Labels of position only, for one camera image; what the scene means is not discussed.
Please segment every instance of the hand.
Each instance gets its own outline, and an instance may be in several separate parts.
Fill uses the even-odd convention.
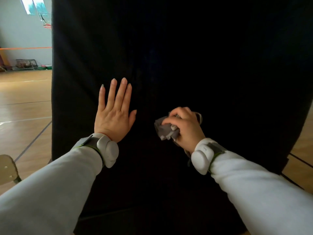
[[[103,85],[100,88],[95,133],[103,133],[112,141],[119,142],[133,126],[137,110],[133,110],[128,116],[132,88],[131,84],[127,85],[126,78],[122,79],[115,98],[116,85],[116,79],[112,79],[107,106],[105,105],[105,88]]]
[[[163,120],[164,124],[174,124],[180,130],[180,135],[175,142],[183,149],[194,152],[196,145],[205,138],[205,135],[198,123],[197,116],[188,107],[178,107],[170,112],[170,116]]]

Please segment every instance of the orange tape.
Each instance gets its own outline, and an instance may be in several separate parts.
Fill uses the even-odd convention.
[[[38,49],[38,48],[52,48],[52,47],[35,47],[35,48],[0,48],[0,50]]]

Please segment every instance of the wall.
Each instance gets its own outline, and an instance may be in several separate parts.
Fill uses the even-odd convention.
[[[51,0],[44,0],[51,13]],[[51,30],[45,29],[38,15],[27,15],[21,0],[0,0],[0,46],[51,47]],[[14,59],[36,59],[40,64],[52,64],[51,49],[6,50],[10,63]]]

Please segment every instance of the white long-sleeve shirt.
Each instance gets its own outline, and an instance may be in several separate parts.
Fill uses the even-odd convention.
[[[33,173],[0,196],[0,233],[71,234],[101,169],[100,155],[83,146]],[[211,172],[252,235],[313,234],[311,194],[230,151]]]

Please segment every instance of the black fabric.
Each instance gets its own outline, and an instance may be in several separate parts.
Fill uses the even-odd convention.
[[[53,160],[93,132],[102,83],[126,77],[138,110],[75,234],[244,231],[153,123],[188,106],[207,137],[280,173],[312,101],[312,26],[311,0],[53,0]]]

